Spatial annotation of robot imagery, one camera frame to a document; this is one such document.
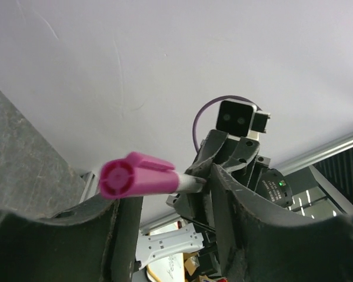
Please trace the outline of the wood framed whiteboard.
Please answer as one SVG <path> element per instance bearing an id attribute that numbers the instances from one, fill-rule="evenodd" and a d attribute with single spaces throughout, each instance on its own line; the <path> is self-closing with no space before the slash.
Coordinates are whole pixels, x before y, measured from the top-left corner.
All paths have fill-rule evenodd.
<path id="1" fill-rule="evenodd" d="M 174 254 L 150 263 L 146 267 L 146 277 L 149 281 L 184 282 L 183 254 Z"/>

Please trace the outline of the pink capped whiteboard marker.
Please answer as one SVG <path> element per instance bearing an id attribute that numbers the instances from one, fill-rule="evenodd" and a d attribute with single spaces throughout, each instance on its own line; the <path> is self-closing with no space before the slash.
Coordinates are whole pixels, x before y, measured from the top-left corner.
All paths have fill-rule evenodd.
<path id="1" fill-rule="evenodd" d="M 199 193 L 205 184 L 201 177 L 177 172 L 166 160 L 138 152 L 105 163 L 98 181 L 99 192 L 107 199 Z"/>

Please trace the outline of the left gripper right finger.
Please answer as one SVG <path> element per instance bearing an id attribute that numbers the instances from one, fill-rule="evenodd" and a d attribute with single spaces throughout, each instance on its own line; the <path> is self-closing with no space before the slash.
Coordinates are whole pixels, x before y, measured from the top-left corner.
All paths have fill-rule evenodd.
<path id="1" fill-rule="evenodd" d="M 287 211 L 211 167 L 219 263 L 229 281 L 353 281 L 353 215 Z"/>

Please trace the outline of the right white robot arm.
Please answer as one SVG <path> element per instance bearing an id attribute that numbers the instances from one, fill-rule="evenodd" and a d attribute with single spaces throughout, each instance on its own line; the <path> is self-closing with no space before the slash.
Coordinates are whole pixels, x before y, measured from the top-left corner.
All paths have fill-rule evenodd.
<path id="1" fill-rule="evenodd" d="M 168 234 L 168 244 L 143 246 L 152 241 L 142 236 L 136 251 L 138 269 L 180 251 L 214 252 L 221 270 L 245 273 L 249 222 L 254 219 L 244 206 L 245 196 L 257 203 L 282 208 L 292 204 L 292 192 L 284 176 L 270 169 L 260 156 L 259 141 L 212 130 L 203 141 L 192 165 L 178 174 L 174 208 L 189 222 L 187 229 Z"/>

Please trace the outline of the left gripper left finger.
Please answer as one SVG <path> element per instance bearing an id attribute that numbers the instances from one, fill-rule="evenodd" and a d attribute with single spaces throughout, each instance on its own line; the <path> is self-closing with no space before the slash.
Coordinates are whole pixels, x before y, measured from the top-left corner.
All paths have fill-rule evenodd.
<path id="1" fill-rule="evenodd" d="M 50 219 L 0 210 L 0 281 L 131 281 L 142 203 L 94 196 Z"/>

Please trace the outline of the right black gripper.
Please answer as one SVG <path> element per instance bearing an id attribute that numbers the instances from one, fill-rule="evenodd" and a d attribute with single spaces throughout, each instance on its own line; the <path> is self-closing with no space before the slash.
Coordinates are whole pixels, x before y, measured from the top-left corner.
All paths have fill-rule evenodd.
<path id="1" fill-rule="evenodd" d="M 228 138 L 226 132 L 212 129 L 185 173 L 208 180 L 211 165 L 215 163 L 240 184 L 254 191 L 260 175 L 269 166 L 268 161 L 258 159 L 259 147 L 256 140 L 245 137 L 234 140 Z M 174 208 L 183 219 L 205 229 L 213 229 L 215 225 L 211 195 L 211 189 L 205 186 L 200 193 L 169 196 L 166 204 Z"/>

